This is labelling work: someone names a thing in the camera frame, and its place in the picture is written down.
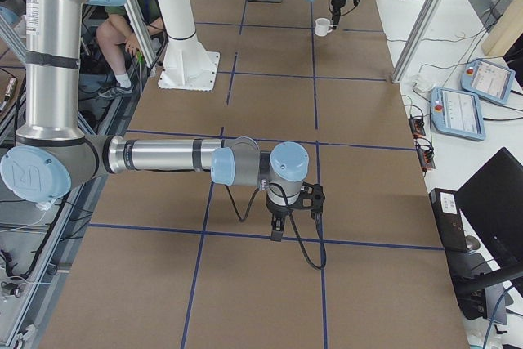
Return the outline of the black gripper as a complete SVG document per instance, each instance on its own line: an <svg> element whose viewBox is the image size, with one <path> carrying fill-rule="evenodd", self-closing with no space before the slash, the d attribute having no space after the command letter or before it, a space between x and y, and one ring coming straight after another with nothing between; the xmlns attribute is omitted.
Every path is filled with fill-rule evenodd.
<svg viewBox="0 0 523 349"><path fill-rule="evenodd" d="M270 240L281 241L284 236L284 225L286 217L290 216L290 213L292 213L294 210L301 210L302 206L296 202L291 204L288 208L286 206L275 204L272 201L267 201L266 206L272 215Z"/></svg>
<svg viewBox="0 0 523 349"><path fill-rule="evenodd" d="M330 5L332 7L332 18L331 25L332 30L336 30L340 19L341 19L341 9L346 5L347 0L330 0Z"/></svg>

